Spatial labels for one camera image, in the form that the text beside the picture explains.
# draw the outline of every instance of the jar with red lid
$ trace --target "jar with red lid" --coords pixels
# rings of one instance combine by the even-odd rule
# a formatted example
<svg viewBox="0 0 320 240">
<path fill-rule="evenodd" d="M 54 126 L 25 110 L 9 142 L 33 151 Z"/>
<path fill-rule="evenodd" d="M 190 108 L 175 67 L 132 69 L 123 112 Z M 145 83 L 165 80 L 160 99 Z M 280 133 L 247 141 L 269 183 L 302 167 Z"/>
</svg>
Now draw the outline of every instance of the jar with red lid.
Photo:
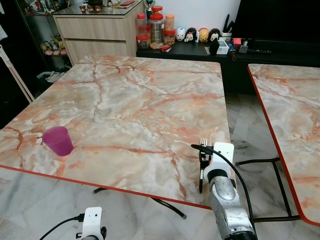
<svg viewBox="0 0 320 240">
<path fill-rule="evenodd" d="M 165 16 L 164 28 L 165 30 L 169 30 L 169 31 L 172 31 L 175 29 L 175 15 L 168 14 Z"/>
<path fill-rule="evenodd" d="M 149 49 L 149 36 L 148 35 L 138 35 L 136 36 L 137 49 L 139 51 L 145 51 Z"/>
<path fill-rule="evenodd" d="M 152 6 L 151 7 L 152 14 L 162 14 L 163 7 L 162 6 Z"/>
<path fill-rule="evenodd" d="M 173 45 L 176 40 L 176 30 L 164 30 L 164 45 Z"/>
<path fill-rule="evenodd" d="M 147 18 L 144 13 L 138 13 L 136 15 L 136 20 L 135 20 L 135 26 L 136 26 L 136 35 L 145 35 L 145 30 L 147 26 Z"/>
<path fill-rule="evenodd" d="M 151 43 L 160 44 L 164 42 L 165 21 L 160 13 L 150 15 Z"/>
</svg>

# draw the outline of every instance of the black tv stand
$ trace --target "black tv stand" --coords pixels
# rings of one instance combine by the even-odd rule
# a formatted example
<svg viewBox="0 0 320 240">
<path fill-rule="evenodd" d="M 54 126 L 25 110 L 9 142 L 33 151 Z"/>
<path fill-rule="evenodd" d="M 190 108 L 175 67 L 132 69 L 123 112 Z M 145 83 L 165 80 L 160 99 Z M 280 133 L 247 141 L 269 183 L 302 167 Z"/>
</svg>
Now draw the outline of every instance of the black tv stand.
<svg viewBox="0 0 320 240">
<path fill-rule="evenodd" d="M 177 59 L 192 61 L 217 62 L 221 65 L 224 91 L 227 93 L 255 95 L 253 84 L 247 70 L 248 64 L 275 64 L 306 67 L 319 67 L 320 57 L 317 54 L 279 53 L 271 54 L 241 54 L 237 53 L 233 61 L 227 55 L 208 55 L 205 47 L 210 43 L 176 41 L 169 52 L 149 49 L 137 51 L 136 56 L 155 59 Z"/>
</svg>

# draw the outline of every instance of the robotic arm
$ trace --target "robotic arm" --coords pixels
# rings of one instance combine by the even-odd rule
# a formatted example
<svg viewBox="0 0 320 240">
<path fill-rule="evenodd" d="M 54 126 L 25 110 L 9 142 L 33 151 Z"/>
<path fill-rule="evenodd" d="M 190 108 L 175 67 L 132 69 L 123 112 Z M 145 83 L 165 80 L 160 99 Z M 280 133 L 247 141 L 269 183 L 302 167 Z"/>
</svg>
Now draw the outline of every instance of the robotic arm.
<svg viewBox="0 0 320 240">
<path fill-rule="evenodd" d="M 213 149 L 232 163 L 233 144 L 216 142 Z M 246 210 L 240 203 L 237 189 L 230 179 L 230 166 L 220 156 L 214 154 L 210 164 L 204 169 L 203 176 L 210 186 L 209 204 L 214 212 L 221 238 L 223 240 L 256 240 L 256 233 Z"/>
</svg>

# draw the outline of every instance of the pink plastic cup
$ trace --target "pink plastic cup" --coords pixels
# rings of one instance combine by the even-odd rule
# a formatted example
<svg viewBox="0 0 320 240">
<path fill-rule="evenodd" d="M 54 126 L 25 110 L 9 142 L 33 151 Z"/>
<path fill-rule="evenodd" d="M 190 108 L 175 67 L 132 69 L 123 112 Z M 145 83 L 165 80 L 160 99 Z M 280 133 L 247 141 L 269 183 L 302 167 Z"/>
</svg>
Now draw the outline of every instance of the pink plastic cup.
<svg viewBox="0 0 320 240">
<path fill-rule="evenodd" d="M 65 156 L 72 152 L 72 145 L 68 129 L 64 126 L 50 128 L 42 135 L 43 142 L 59 156 Z"/>
</svg>

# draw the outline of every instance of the marble tabletop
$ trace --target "marble tabletop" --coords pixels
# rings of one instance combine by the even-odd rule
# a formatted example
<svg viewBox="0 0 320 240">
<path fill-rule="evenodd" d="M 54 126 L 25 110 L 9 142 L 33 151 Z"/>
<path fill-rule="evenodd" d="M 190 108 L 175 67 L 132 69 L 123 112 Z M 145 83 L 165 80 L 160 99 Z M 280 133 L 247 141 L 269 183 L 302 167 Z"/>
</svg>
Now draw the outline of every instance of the marble tabletop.
<svg viewBox="0 0 320 240">
<path fill-rule="evenodd" d="M 42 142 L 54 126 L 67 156 Z M 219 63 L 91 56 L 0 131 L 0 167 L 209 209 L 201 137 L 230 142 Z"/>
<path fill-rule="evenodd" d="M 299 215 L 320 225 L 320 68 L 248 68 Z"/>
</svg>

